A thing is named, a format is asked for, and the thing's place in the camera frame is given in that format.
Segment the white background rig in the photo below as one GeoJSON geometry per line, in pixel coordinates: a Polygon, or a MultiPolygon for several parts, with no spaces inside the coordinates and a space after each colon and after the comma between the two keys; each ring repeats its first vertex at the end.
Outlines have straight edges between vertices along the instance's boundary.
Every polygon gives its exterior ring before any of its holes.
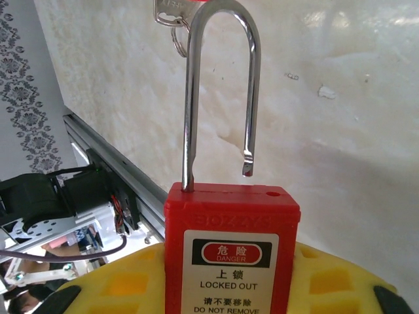
{"type": "Polygon", "coordinates": [[[4,281],[8,285],[24,287],[30,284],[42,283],[44,281],[65,279],[67,281],[76,278],[79,273],[72,263],[65,263],[58,270],[43,270],[28,272],[23,269],[24,260],[12,258],[9,268],[4,276],[4,281]]]}

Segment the red safety padlock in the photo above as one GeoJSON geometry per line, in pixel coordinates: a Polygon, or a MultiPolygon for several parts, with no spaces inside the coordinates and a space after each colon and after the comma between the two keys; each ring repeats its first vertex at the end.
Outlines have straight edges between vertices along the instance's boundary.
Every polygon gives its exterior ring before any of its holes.
{"type": "Polygon", "coordinates": [[[218,13],[235,17],[249,45],[244,136],[246,177],[253,174],[261,74],[257,26],[237,0],[208,0],[188,39],[182,179],[164,204],[164,314],[286,314],[301,211],[279,186],[196,183],[202,39],[218,13]]]}

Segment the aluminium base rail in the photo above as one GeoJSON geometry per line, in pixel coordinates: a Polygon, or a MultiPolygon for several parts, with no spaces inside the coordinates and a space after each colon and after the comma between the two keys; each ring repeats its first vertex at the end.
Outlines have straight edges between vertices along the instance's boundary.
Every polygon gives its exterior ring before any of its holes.
{"type": "Polygon", "coordinates": [[[64,124],[71,140],[83,153],[93,149],[134,191],[140,217],[138,227],[144,224],[148,236],[164,241],[163,205],[167,193],[77,115],[65,115],[64,124]]]}

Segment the silver key with ring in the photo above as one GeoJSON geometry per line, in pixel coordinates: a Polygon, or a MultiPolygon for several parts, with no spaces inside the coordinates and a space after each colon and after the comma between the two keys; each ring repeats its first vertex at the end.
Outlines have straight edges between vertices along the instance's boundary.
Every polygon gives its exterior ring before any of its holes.
{"type": "Polygon", "coordinates": [[[191,27],[187,18],[193,9],[190,0],[153,0],[155,22],[170,28],[172,43],[182,58],[187,57],[187,50],[177,38],[177,29],[184,28],[189,34],[191,27]]]}

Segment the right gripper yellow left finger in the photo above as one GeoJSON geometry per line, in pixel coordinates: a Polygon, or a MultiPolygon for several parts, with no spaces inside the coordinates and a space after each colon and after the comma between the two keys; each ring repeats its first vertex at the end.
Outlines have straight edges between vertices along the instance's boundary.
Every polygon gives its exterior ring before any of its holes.
{"type": "Polygon", "coordinates": [[[164,245],[145,247],[61,289],[71,285],[81,291],[63,314],[164,314],[164,245]]]}

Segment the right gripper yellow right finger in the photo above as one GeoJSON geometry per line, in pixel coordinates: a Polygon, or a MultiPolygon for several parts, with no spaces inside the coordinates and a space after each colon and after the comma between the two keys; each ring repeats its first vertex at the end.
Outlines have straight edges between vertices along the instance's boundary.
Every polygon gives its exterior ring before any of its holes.
{"type": "Polygon", "coordinates": [[[414,314],[397,289],[364,268],[297,243],[294,314],[414,314]]]}

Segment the person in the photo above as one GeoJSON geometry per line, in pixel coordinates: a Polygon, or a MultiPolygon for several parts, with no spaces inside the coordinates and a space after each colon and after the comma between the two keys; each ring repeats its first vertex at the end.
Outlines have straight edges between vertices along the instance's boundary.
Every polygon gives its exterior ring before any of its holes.
{"type": "Polygon", "coordinates": [[[9,301],[9,314],[26,314],[39,303],[47,299],[54,291],[46,285],[27,285],[15,287],[3,294],[4,300],[9,301]]]}

